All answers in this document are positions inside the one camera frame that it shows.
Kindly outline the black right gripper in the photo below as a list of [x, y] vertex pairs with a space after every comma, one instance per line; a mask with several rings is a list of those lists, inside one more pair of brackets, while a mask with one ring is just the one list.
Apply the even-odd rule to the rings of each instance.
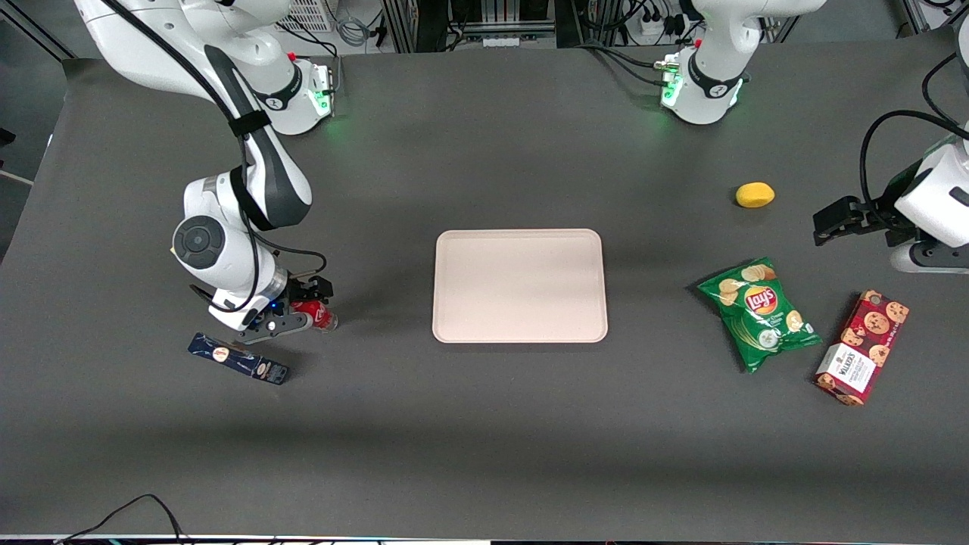
[[291, 314], [293, 290], [294, 301], [329, 301], [335, 294], [332, 283], [321, 276], [295, 279], [278, 287], [267, 286], [240, 310], [238, 330], [250, 332], [251, 339], [273, 339], [310, 328], [307, 314]]

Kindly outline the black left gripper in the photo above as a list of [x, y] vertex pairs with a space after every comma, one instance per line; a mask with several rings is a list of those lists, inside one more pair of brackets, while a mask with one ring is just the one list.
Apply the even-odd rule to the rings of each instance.
[[886, 246], [900, 246], [923, 241], [923, 234], [913, 221], [897, 210], [897, 201], [921, 181], [921, 163], [911, 163], [897, 173], [883, 194], [873, 199], [870, 193], [868, 168], [863, 167], [863, 200], [845, 196], [821, 208], [814, 214], [815, 245], [823, 246], [847, 235], [865, 235], [885, 231]]

